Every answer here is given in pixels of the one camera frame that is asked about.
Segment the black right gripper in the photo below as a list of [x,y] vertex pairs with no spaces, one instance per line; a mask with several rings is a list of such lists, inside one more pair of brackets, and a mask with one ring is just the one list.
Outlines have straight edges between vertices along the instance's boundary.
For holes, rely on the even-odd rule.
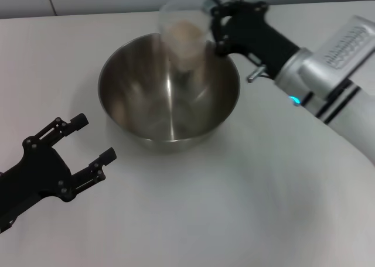
[[[266,66],[274,79],[299,47],[270,26],[265,16],[269,4],[264,1],[209,0],[212,16],[210,30],[216,44],[215,52],[224,57],[231,53],[254,55]],[[224,26],[221,19],[230,16]]]

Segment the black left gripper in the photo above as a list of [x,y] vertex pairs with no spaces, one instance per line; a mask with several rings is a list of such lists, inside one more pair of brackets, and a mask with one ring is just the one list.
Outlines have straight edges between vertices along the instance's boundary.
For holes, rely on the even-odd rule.
[[1,232],[10,229],[18,216],[46,197],[70,202],[83,191],[104,181],[103,166],[115,161],[113,148],[107,149],[87,167],[71,174],[53,145],[88,125],[81,113],[66,122],[60,117],[23,143],[21,161],[1,173]]

